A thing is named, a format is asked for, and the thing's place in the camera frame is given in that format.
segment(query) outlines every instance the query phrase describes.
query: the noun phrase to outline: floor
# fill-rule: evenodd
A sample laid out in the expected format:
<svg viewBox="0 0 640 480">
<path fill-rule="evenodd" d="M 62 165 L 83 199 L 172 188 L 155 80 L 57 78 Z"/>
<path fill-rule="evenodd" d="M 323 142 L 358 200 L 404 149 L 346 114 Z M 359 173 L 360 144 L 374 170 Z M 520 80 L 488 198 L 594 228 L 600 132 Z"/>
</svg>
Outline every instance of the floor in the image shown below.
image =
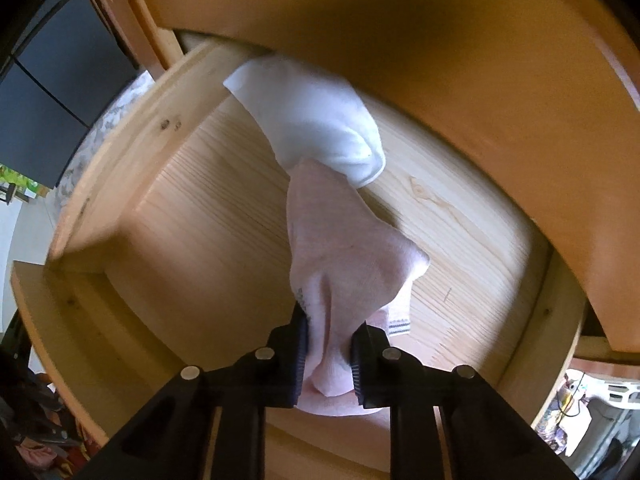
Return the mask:
<svg viewBox="0 0 640 480">
<path fill-rule="evenodd" d="M 2 327 L 8 325 L 17 308 L 9 284 L 10 262 L 19 260 L 33 264 L 44 263 L 60 214 L 89 162 L 114 127 L 132 109 L 136 101 L 153 86 L 153 83 L 148 72 L 139 75 L 94 124 L 69 163 L 59 186 L 50 191 L 46 197 L 35 198 L 19 208 L 8 250 L 8 262 L 4 270 L 4 284 L 1 292 Z M 32 355 L 31 369 L 40 371 L 40 368 L 40 363 L 37 359 L 34 361 Z"/>
</svg>

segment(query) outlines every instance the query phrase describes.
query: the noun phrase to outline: light wood surface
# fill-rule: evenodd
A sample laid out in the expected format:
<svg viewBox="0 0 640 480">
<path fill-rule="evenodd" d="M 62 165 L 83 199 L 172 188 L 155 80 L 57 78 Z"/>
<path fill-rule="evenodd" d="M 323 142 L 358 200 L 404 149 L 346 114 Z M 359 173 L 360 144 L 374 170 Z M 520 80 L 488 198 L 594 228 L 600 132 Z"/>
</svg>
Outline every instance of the light wood surface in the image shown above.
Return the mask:
<svg viewBox="0 0 640 480">
<path fill-rule="evenodd" d="M 128 0 L 99 0 L 122 41 L 135 60 L 144 66 L 151 77 L 159 78 L 164 73 L 162 62 L 149 43 Z"/>
<path fill-rule="evenodd" d="M 14 262 L 11 283 L 45 370 L 99 444 L 184 366 L 103 274 Z"/>
<path fill-rule="evenodd" d="M 203 58 L 201 72 L 215 63 Z M 428 365 L 469 363 L 495 384 L 529 319 L 548 243 L 446 143 L 392 108 L 365 101 L 387 167 L 364 197 L 432 257 L 414 285 L 412 333 L 394 343 Z M 185 362 L 228 365 L 289 319 L 287 184 L 259 127 L 230 96 L 121 220 L 106 273 Z M 268 420 L 320 449 L 388 467 L 386 412 L 336 422 L 272 411 Z M 354 442 L 356 434 L 366 437 Z"/>
<path fill-rule="evenodd" d="M 574 355 L 586 297 L 558 253 L 553 254 L 540 296 L 522 341 L 500 378 L 505 400 L 535 426 L 544 414 Z"/>
<path fill-rule="evenodd" d="M 82 276 L 79 283 L 103 280 L 113 287 L 101 292 L 111 298 L 105 304 L 130 309 L 180 362 L 204 368 L 228 365 L 263 345 L 271 328 L 288 321 L 294 300 L 288 284 L 287 176 L 255 121 L 222 87 L 235 67 L 259 53 L 234 42 L 207 41 L 136 105 L 76 187 L 50 249 L 49 270 L 40 271 L 44 278 L 29 272 L 31 267 L 17 266 L 14 286 L 22 290 L 17 294 L 21 311 L 39 312 L 41 303 L 64 301 L 64 290 L 47 285 L 52 280 L 47 273 L 68 282 L 76 276 Z M 525 354 L 540 348 L 539 342 L 530 342 L 535 336 L 527 338 L 529 330 L 542 330 L 551 340 L 557 336 L 562 343 L 547 349 L 557 368 L 540 375 L 535 395 L 527 387 L 518 390 L 519 381 L 531 383 L 530 376 L 511 375 L 511 386 L 526 392 L 518 402 L 537 413 L 543 384 L 547 393 L 554 386 L 570 347 L 567 341 L 573 341 L 579 324 L 574 321 L 571 333 L 569 315 L 565 324 L 530 321 L 540 309 L 538 302 L 533 311 L 540 288 L 549 280 L 552 249 L 522 211 L 446 142 L 393 108 L 364 94 L 363 99 L 387 157 L 385 172 L 362 191 L 363 197 L 432 258 L 414 285 L 412 332 L 394 343 L 428 365 L 471 364 L 498 384 L 518 363 L 513 355 L 523 342 L 529 341 Z M 31 295 L 31 280 L 46 284 L 33 289 L 44 290 L 46 302 Z M 549 287 L 549 308 L 554 298 L 569 297 L 562 285 L 543 290 Z M 120 303 L 114 295 L 122 298 Z M 103 301 L 86 291 L 83 297 L 86 304 Z M 574 305 L 569 308 L 573 313 Z M 57 313 L 58 324 L 68 324 L 65 311 L 50 310 Z M 46 352 L 60 341 L 48 339 L 54 320 L 38 316 L 31 315 L 28 330 Z M 85 317 L 119 341 L 118 317 L 106 307 Z M 140 353 L 146 344 L 126 334 L 126 345 Z M 73 361 L 77 352 L 95 376 L 96 343 L 70 341 L 64 355 Z M 96 379 L 104 392 L 69 385 L 65 393 L 85 407 L 78 409 L 81 421 L 88 419 L 106 438 L 133 415 L 126 408 L 132 409 L 139 397 L 127 400 L 108 424 L 93 403 L 102 395 L 115 402 L 122 394 L 121 374 L 133 373 L 138 384 L 158 378 L 156 372 L 151 377 L 144 372 L 144 358 L 151 356 L 144 354 L 135 364 L 122 364 L 124 370 L 109 370 L 108 377 Z M 47 370 L 59 366 L 52 359 L 44 364 Z M 65 376 L 71 371 L 61 370 L 58 380 L 71 384 Z M 116 378 L 115 387 L 110 377 Z M 144 391 L 150 395 L 152 388 Z M 386 411 L 334 420 L 269 410 L 268 422 L 272 478 L 320 478 L 322 471 L 330 471 L 330 478 L 379 478 L 372 470 L 388 470 Z"/>
<path fill-rule="evenodd" d="M 594 34 L 593 0 L 145 1 L 164 27 L 319 64 L 431 126 L 537 222 L 612 347 L 640 351 L 640 114 L 624 69 L 640 55 L 619 27 Z"/>
<path fill-rule="evenodd" d="M 615 352 L 606 337 L 581 336 L 574 357 L 591 361 L 640 365 L 640 353 Z"/>
</svg>

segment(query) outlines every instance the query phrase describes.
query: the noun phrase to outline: cable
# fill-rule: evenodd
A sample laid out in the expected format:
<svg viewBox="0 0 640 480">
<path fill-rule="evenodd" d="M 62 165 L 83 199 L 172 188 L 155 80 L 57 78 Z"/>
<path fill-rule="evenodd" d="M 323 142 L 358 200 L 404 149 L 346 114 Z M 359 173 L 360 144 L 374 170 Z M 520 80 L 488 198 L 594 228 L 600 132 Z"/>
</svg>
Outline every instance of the cable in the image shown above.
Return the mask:
<svg viewBox="0 0 640 480">
<path fill-rule="evenodd" d="M 574 400 L 575 398 L 575 394 L 578 392 L 578 389 L 580 388 L 580 385 L 582 384 L 582 380 L 584 379 L 584 376 L 586 375 L 586 372 L 582 372 L 582 377 L 580 378 L 580 381 L 578 382 L 578 385 L 575 387 L 575 391 L 571 394 L 571 401 Z M 573 418 L 574 416 L 578 416 L 580 415 L 580 400 L 578 401 L 578 413 L 576 413 L 575 415 L 568 415 L 566 412 L 564 412 L 562 410 L 562 403 L 560 402 L 560 398 L 558 397 L 558 392 L 556 392 L 556 401 L 558 402 L 558 409 L 560 410 L 560 413 L 562 414 L 562 416 L 560 417 L 560 420 L 558 420 L 558 424 L 560 424 L 560 422 L 562 421 L 563 418 L 567 417 L 567 418 Z"/>
</svg>

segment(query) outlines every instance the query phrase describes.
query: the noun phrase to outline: pink sock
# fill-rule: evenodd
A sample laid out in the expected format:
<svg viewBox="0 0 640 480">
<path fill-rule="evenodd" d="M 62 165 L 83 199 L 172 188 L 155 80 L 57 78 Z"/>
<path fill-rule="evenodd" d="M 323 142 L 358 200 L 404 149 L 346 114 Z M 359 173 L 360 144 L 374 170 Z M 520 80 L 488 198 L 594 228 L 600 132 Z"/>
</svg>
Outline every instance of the pink sock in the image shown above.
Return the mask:
<svg viewBox="0 0 640 480">
<path fill-rule="evenodd" d="M 291 288 L 309 318 L 298 408 L 362 415 L 349 364 L 351 336 L 366 320 L 387 334 L 409 330 L 411 286 L 429 257 L 377 218 L 347 178 L 313 159 L 291 172 L 287 227 Z"/>
</svg>

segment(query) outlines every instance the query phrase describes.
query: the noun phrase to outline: patterned fabric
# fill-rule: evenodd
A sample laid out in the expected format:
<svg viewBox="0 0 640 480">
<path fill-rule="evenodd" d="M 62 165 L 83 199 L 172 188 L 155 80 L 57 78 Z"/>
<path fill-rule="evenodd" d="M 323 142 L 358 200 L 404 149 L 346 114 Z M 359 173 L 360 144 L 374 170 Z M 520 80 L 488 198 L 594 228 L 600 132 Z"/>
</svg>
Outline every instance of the patterned fabric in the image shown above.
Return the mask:
<svg viewBox="0 0 640 480">
<path fill-rule="evenodd" d="M 100 446 L 77 421 L 76 430 L 78 430 L 78 435 L 82 439 L 82 444 L 79 447 L 66 450 L 68 452 L 67 457 L 57 457 L 54 462 L 53 470 L 58 473 L 60 478 L 72 478 L 89 462 L 89 459 L 100 451 Z"/>
<path fill-rule="evenodd" d="M 107 111 L 95 122 L 82 144 L 71 159 L 60 184 L 54 190 L 52 199 L 54 220 L 60 218 L 60 212 L 73 193 L 80 177 L 86 170 L 95 153 L 100 149 L 104 140 L 116 127 L 120 120 L 133 108 L 154 84 L 149 72 L 143 72 L 138 78 L 107 108 Z"/>
<path fill-rule="evenodd" d="M 23 443 L 20 446 L 16 446 L 15 449 L 18 450 L 18 453 L 20 453 L 29 468 L 34 471 L 49 469 L 56 459 L 56 454 L 52 450 L 39 444 L 29 447 Z"/>
</svg>

